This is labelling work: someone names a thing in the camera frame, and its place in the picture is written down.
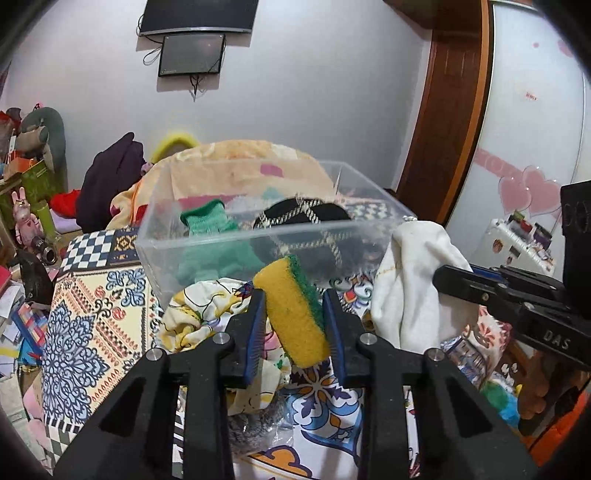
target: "rabbit figurine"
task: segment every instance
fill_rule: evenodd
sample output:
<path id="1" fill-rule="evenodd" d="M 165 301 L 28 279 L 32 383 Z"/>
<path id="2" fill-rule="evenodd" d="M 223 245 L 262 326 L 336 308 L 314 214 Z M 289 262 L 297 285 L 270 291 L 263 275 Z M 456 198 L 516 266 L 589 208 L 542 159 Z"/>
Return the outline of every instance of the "rabbit figurine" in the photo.
<path id="1" fill-rule="evenodd" d="M 39 219 L 31 213 L 31 205 L 25 198 L 25 189 L 21 187 L 18 194 L 12 192 L 12 216 L 16 222 L 14 229 L 17 233 L 17 242 L 25 247 L 31 247 L 33 238 L 43 237 L 43 227 Z"/>

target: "plush toy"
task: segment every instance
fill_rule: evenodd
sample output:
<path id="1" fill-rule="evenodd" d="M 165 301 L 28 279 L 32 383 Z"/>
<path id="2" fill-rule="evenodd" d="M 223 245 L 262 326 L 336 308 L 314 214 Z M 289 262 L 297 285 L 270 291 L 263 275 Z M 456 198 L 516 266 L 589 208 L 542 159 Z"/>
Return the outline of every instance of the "plush toy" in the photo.
<path id="1" fill-rule="evenodd" d="M 49 107 L 29 113 L 21 122 L 16 149 L 27 158 L 40 153 L 49 170 L 61 170 L 66 162 L 66 136 L 60 114 Z"/>
<path id="2" fill-rule="evenodd" d="M 25 197 L 25 189 L 21 187 L 18 194 L 12 192 L 12 216 L 16 225 L 17 242 L 31 248 L 33 238 L 43 237 L 43 227 L 39 219 L 31 213 L 31 205 Z"/>

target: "yellow floral cloth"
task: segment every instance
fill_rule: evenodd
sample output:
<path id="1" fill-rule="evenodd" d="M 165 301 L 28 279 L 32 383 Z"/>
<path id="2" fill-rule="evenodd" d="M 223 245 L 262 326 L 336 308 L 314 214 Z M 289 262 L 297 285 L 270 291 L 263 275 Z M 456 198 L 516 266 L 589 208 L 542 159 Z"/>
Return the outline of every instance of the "yellow floral cloth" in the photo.
<path id="1" fill-rule="evenodd" d="M 158 338 L 171 353 L 197 347 L 223 332 L 232 315 L 247 310 L 252 283 L 232 278 L 199 281 L 178 292 L 164 312 Z M 266 408 L 276 390 L 289 383 L 291 363 L 267 319 L 265 348 L 254 382 L 228 392 L 228 415 Z"/>

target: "red cloth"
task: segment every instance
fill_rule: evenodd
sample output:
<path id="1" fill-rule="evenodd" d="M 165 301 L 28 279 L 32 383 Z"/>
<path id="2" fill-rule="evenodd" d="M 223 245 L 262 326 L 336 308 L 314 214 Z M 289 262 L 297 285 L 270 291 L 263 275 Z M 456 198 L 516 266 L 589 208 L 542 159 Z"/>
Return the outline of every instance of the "red cloth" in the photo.
<path id="1" fill-rule="evenodd" d="M 64 218 L 76 218 L 76 199 L 80 190 L 72 190 L 70 193 L 58 193 L 49 201 L 49 206 L 58 215 Z"/>

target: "sponge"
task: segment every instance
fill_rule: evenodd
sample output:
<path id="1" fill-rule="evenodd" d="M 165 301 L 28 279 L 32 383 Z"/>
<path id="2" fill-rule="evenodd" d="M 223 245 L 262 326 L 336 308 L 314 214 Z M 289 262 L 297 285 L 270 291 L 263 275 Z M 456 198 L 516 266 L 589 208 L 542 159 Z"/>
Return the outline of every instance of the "sponge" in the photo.
<path id="1" fill-rule="evenodd" d="M 289 255 L 267 265 L 252 282 L 267 295 L 267 316 L 289 357 L 308 368 L 329 357 L 322 309 L 300 262 Z"/>

